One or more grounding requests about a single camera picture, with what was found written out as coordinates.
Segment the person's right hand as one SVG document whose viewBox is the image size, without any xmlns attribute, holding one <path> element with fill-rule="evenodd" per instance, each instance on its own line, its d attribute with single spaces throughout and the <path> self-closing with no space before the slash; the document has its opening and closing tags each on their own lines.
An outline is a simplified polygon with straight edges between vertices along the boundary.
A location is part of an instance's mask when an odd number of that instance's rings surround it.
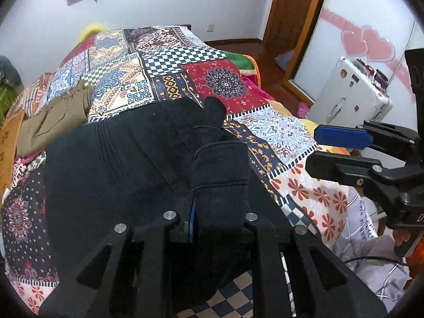
<svg viewBox="0 0 424 318">
<path fill-rule="evenodd" d="M 416 231 L 409 231 L 406 229 L 393 230 L 392 236 L 395 240 L 395 246 L 401 247 L 402 245 L 408 245 L 410 248 L 416 244 L 416 240 L 419 233 Z"/>
</svg>

